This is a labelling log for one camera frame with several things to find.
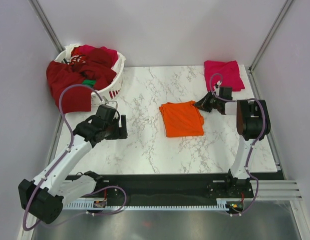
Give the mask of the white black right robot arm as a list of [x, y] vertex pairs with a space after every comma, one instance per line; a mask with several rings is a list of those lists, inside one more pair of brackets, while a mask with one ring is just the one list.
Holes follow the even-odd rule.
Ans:
[[209, 113], [217, 110], [222, 115], [236, 116], [239, 146], [229, 172], [233, 179], [250, 178], [249, 168], [253, 159], [253, 149], [271, 130], [266, 101], [256, 98], [234, 100], [232, 88], [220, 87], [218, 93], [209, 91], [194, 106]]

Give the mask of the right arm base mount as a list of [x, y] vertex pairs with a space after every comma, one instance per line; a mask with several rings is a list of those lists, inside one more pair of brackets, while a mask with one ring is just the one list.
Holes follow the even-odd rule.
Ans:
[[222, 180], [214, 179], [209, 181], [207, 188], [209, 196], [214, 199], [245, 199], [254, 197], [250, 178], [239, 179], [234, 177], [230, 169]]

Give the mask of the orange t shirt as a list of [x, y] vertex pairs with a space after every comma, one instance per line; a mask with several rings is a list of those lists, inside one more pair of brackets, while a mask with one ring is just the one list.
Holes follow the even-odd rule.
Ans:
[[167, 137], [197, 137], [204, 135], [204, 118], [194, 104], [195, 101], [193, 100], [180, 103], [167, 102], [159, 107]]

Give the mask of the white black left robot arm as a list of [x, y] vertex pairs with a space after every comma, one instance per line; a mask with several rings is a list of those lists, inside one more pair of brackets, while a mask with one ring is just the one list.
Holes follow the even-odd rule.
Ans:
[[39, 221], [51, 224], [67, 204], [83, 196], [102, 195], [105, 189], [102, 177], [93, 171], [85, 172], [71, 183], [64, 180], [96, 144], [127, 137], [127, 117], [112, 106], [100, 105], [94, 115], [77, 124], [71, 131], [70, 143], [40, 174], [19, 184], [24, 216], [32, 214]]

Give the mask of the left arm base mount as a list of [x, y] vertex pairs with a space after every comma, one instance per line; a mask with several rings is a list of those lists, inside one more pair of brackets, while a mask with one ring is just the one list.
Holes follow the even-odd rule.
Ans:
[[118, 185], [111, 185], [110, 181], [100, 174], [93, 171], [87, 171], [81, 174], [81, 176], [90, 177], [96, 183], [93, 191], [85, 194], [84, 197], [103, 197], [107, 200], [108, 198], [119, 198], [125, 196], [125, 191], [122, 188]]

